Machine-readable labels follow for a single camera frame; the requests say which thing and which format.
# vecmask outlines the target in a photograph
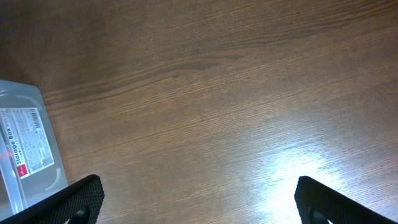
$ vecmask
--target wood grain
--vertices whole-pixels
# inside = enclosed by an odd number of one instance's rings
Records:
[[[300,223],[309,175],[398,220],[398,2],[2,1],[98,223]]]

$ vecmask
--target clear plastic box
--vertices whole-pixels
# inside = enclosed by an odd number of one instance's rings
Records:
[[[0,80],[0,220],[68,186],[40,91]]]

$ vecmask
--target red logo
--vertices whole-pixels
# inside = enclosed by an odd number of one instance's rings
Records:
[[[23,177],[25,175],[27,175],[27,168],[26,168],[26,164],[17,166],[17,170],[18,170],[18,175],[19,177]]]

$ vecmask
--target barcode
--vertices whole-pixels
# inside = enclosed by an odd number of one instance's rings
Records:
[[[32,115],[33,122],[35,123],[35,127],[36,128],[41,128],[42,126],[40,124],[39,118],[37,117],[36,110],[35,109],[30,109],[30,114]]]

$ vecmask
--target sticker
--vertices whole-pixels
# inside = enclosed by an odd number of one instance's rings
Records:
[[[21,179],[54,164],[37,108],[0,108],[0,122]]]

